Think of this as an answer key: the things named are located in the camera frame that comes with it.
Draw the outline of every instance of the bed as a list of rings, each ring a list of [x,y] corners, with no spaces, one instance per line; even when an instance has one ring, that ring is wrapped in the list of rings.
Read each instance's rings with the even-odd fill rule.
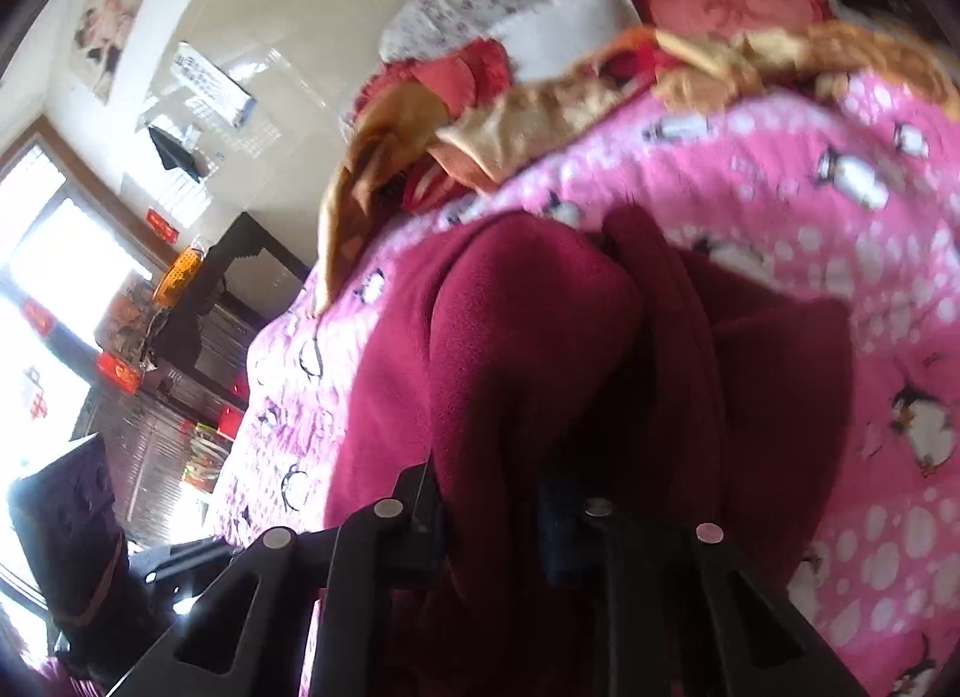
[[[536,1],[411,0],[381,56],[438,56]],[[818,186],[838,163],[875,171],[890,189],[882,211]],[[250,409],[210,531],[248,544],[277,524],[323,528],[352,380],[403,251],[513,209],[593,230],[625,201],[675,244],[709,243],[722,266],[851,305],[850,438],[789,593],[870,694],[919,697],[960,638],[960,127],[874,74],[832,109],[782,90],[683,116],[639,97],[494,194],[393,219],[320,318],[312,272],[251,345]]]

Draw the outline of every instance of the wooden window frame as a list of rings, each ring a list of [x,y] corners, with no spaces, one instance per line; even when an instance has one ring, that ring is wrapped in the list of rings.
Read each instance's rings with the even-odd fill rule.
[[[176,251],[161,240],[146,222],[137,217],[120,197],[83,162],[43,115],[27,126],[13,144],[0,155],[0,178],[20,157],[39,145],[40,149],[66,176],[66,193],[79,199],[107,224],[134,257],[165,272],[176,259]]]

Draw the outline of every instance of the poster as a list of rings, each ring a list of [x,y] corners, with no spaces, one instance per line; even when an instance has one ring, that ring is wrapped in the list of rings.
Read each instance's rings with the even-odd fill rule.
[[[70,69],[104,104],[143,0],[86,0],[70,42]]]

